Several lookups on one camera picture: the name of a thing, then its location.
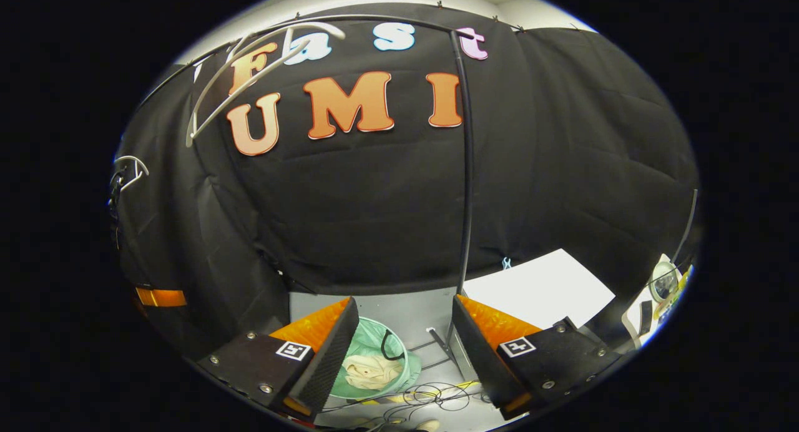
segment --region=white wall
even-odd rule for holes
[[[177,59],[177,63],[189,62],[223,43],[259,31],[279,22],[293,19],[297,12],[302,16],[336,7],[371,2],[411,2],[435,6],[439,0],[264,0],[224,23],[208,36],[192,45]],[[497,16],[500,21],[520,25],[525,29],[537,27],[573,27],[593,31],[559,8],[543,0],[441,0],[442,5],[469,11],[479,16]]]

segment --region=orange letter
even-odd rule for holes
[[[233,94],[237,88],[247,82],[252,77],[252,71],[261,71],[266,67],[266,54],[277,49],[277,44],[272,42],[258,48],[252,53],[245,54],[236,59],[231,65],[233,67],[233,87],[228,94]]]
[[[336,133],[336,127],[328,121],[328,112],[339,127],[349,132],[358,110],[361,110],[358,130],[372,132],[389,130],[394,120],[388,116],[386,85],[391,74],[385,71],[369,71],[362,74],[352,93],[347,96],[332,77],[314,79],[305,84],[303,90],[311,95],[313,128],[308,131],[311,139],[325,139]]]
[[[458,77],[448,73],[431,73],[425,79],[433,85],[433,114],[428,122],[432,127],[457,127],[461,119],[456,104]]]
[[[249,133],[247,114],[249,104],[243,104],[228,112],[228,121],[233,130],[233,141],[240,153],[247,156],[257,156],[266,153],[277,144],[280,130],[277,125],[277,109],[275,104],[280,99],[280,94],[268,94],[259,97],[255,105],[263,112],[263,137],[255,140]]]

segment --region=orange soft pad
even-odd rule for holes
[[[525,335],[541,331],[538,327],[512,317],[507,313],[500,312],[493,307],[488,307],[461,295],[457,296],[494,351],[496,351],[500,343],[516,340]]]
[[[347,303],[351,298],[343,299],[336,304],[331,304],[311,313],[305,318],[299,319],[288,326],[282,327],[275,332],[272,332],[269,337],[279,338],[285,341],[294,341],[302,345],[308,345],[313,349],[313,352],[319,352],[322,343],[328,338],[330,330],[336,321],[339,319],[342,312],[345,311]]]

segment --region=white paper sheet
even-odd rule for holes
[[[541,329],[565,317],[582,327],[615,296],[565,250],[465,281],[463,292]]]

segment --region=orange strip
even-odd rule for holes
[[[151,307],[180,307],[186,305],[183,290],[148,290],[136,287],[140,301]]]

